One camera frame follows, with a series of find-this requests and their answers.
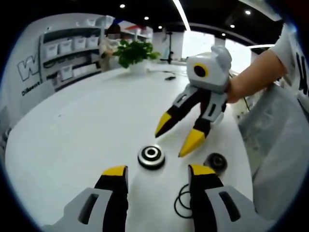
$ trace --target potted plant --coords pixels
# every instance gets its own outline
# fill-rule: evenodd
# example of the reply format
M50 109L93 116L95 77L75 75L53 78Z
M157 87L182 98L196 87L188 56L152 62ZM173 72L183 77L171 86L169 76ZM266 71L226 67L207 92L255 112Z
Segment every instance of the potted plant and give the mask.
M149 42L121 40L115 56L119 57L119 64L124 67L130 67L134 74L145 74L147 71L147 60L157 59L159 52L153 52L153 45Z

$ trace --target white sleeve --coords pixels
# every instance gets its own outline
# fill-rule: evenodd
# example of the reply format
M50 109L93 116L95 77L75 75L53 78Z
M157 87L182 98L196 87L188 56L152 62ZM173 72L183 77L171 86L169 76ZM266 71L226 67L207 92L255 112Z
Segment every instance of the white sleeve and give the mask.
M276 54L276 56L285 66L288 72L287 76L292 83L295 77L295 62L293 59L292 47L289 38L289 28L286 24L283 25L281 35L277 40L275 46L270 48L270 50Z

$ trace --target white pot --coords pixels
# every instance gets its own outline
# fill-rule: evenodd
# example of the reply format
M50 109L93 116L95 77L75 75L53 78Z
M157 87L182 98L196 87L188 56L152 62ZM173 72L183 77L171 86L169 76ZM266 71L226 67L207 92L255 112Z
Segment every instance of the white pot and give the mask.
M130 65L130 71L134 75L146 75L148 68L148 60L143 60L140 63Z

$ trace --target black ceiling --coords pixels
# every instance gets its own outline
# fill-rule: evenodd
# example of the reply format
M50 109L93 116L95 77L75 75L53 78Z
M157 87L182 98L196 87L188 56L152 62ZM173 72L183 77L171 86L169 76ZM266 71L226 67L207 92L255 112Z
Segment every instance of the black ceiling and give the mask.
M281 21L274 22L238 0L180 0L180 2L189 23L195 25L191 26L191 30L213 33L218 37L222 37L224 31L226 38L245 45L273 44L282 28ZM138 25L150 26L154 31L160 31L159 25L171 31L185 30L172 0L29 0L24 4L25 6L20 7L25 9L23 11L25 16L22 16L24 20L21 20L24 26L48 15L81 12L111 15ZM125 4L126 7L121 9L120 4ZM244 13L248 9L251 10L251 15ZM230 28L230 24L234 24L235 28Z

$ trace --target white table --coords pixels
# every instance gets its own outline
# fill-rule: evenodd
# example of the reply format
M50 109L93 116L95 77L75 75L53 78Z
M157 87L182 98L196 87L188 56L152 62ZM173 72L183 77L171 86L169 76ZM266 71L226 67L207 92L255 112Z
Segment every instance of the white table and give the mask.
M152 70L172 70L177 78L165 81L171 74L163 72L130 76L122 69L98 74L57 92L14 127L5 164L18 197L38 225L55 223L64 206L93 187L103 170L125 164L129 167L126 230L190 232L193 221L178 217L173 203L188 183L188 164L202 164L212 152L227 159L223 183L252 200L249 162L230 106L204 145L180 159L179 150L199 107L155 139L160 117L188 79L182 66L157 64ZM139 149L151 144L159 144L166 153L166 164L158 171L145 170L137 161Z

